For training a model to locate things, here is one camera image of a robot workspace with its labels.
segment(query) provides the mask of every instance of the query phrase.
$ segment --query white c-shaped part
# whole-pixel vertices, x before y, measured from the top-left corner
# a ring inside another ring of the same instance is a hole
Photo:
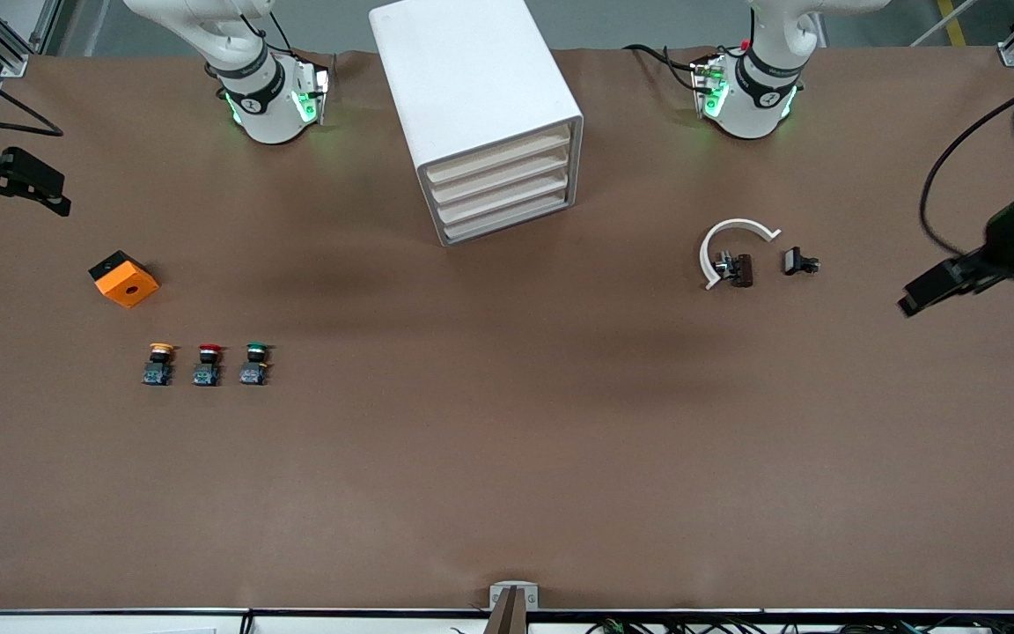
[[[746,229],[747,231],[757,233],[760,237],[765,237],[766,242],[772,242],[773,237],[780,236],[781,234],[781,229],[771,231],[765,227],[765,224],[745,220],[744,217],[733,217],[730,220],[723,220],[716,224],[715,227],[711,227],[711,230],[707,232],[707,237],[704,237],[704,245],[699,250],[699,265],[704,268],[704,276],[707,277],[707,290],[715,288],[715,284],[719,284],[722,281],[722,277],[715,270],[715,265],[711,263],[710,249],[711,238],[715,236],[715,233],[724,229]]]

